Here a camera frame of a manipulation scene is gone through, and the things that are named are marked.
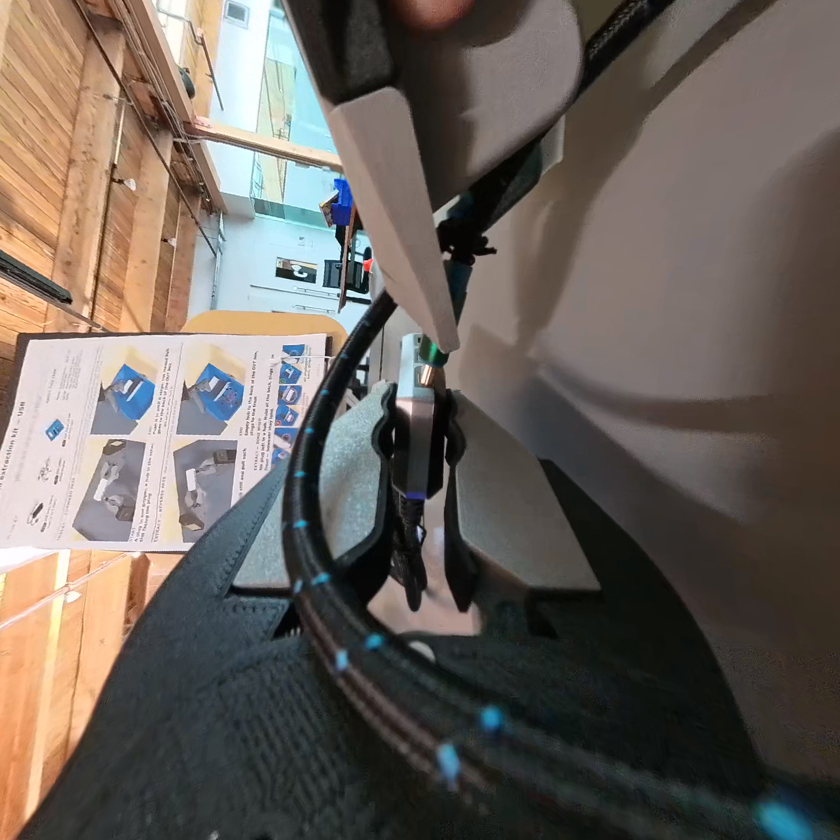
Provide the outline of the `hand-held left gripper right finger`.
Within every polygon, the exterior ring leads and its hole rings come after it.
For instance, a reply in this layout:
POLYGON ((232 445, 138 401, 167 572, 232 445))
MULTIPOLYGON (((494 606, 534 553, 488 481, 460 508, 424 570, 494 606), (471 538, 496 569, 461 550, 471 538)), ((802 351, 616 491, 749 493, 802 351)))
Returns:
POLYGON ((598 595, 536 456, 462 392, 448 397, 444 573, 458 610, 598 595))

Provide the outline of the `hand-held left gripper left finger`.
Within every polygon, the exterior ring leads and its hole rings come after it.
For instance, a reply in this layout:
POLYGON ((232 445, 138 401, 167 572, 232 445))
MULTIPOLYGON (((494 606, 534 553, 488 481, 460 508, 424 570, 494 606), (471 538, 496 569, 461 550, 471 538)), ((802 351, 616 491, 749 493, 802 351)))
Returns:
MULTIPOLYGON (((381 381, 369 395, 332 424, 322 457, 319 492, 322 525, 336 562, 350 560, 375 535, 382 486, 383 456, 375 432, 388 419, 392 386, 381 381)), ((291 588, 284 560, 280 513, 283 490, 248 549, 235 578, 242 592, 285 592, 291 588)))

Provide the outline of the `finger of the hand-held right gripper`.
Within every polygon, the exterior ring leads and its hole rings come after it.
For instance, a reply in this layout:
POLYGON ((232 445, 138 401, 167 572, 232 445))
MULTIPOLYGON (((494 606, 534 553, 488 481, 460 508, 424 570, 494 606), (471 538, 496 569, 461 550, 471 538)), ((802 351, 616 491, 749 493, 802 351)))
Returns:
POLYGON ((445 353, 459 348, 408 103, 383 87, 327 104, 327 123, 384 289, 445 353))
POLYGON ((442 30, 392 23, 392 53, 437 211, 560 119, 584 41, 569 1, 478 1, 442 30))

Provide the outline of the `brushed metal hub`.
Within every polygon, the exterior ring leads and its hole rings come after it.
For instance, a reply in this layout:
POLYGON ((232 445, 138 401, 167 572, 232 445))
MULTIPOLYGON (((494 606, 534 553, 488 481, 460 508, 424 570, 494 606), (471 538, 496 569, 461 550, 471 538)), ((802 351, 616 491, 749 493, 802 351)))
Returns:
POLYGON ((422 382, 421 339, 402 338, 395 392, 392 478, 411 502, 434 497, 444 483, 446 394, 422 382))

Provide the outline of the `black braided cable green plugs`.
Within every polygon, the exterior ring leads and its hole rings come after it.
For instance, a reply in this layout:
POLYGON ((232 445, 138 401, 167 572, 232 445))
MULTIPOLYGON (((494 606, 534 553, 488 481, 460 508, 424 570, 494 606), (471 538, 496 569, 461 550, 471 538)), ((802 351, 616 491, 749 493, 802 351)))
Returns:
MULTIPOLYGON (((669 5, 619 5, 584 43, 570 105, 669 5)), ((326 118, 328 103, 381 88, 406 99, 387 2, 284 6, 326 118)), ((467 280, 455 265, 487 254, 489 227, 536 184, 548 131, 433 210, 457 327, 467 280)), ((549 460, 539 462, 598 595, 499 602, 483 634, 425 640, 434 661, 373 617, 368 604, 388 575, 393 516, 384 515, 384 549, 372 537, 336 562, 319 479, 339 397, 397 307, 384 289, 332 363, 294 445, 280 514, 304 634, 352 708, 350 725, 371 731, 362 746, 384 754, 375 768, 407 777, 376 792, 405 797, 395 808, 408 816, 420 795, 414 786, 428 786, 441 834, 470 837, 838 838, 838 786, 800 786, 763 765, 678 592, 549 460)))

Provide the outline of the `person's right hand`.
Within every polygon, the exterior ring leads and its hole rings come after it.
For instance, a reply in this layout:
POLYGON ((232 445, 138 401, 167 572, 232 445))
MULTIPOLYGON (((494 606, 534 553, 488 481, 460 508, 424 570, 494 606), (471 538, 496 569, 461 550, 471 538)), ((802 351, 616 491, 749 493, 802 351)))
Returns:
POLYGON ((388 1, 390 10, 405 26, 424 31, 455 25, 474 5, 475 1, 388 1))

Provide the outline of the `printed instruction sheet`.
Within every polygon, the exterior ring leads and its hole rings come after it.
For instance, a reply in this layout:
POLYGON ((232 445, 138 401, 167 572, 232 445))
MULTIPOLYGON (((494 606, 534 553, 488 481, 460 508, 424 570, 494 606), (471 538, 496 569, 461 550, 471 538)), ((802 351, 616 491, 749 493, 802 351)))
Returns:
POLYGON ((326 333, 18 337, 2 550, 188 550, 284 466, 326 333))

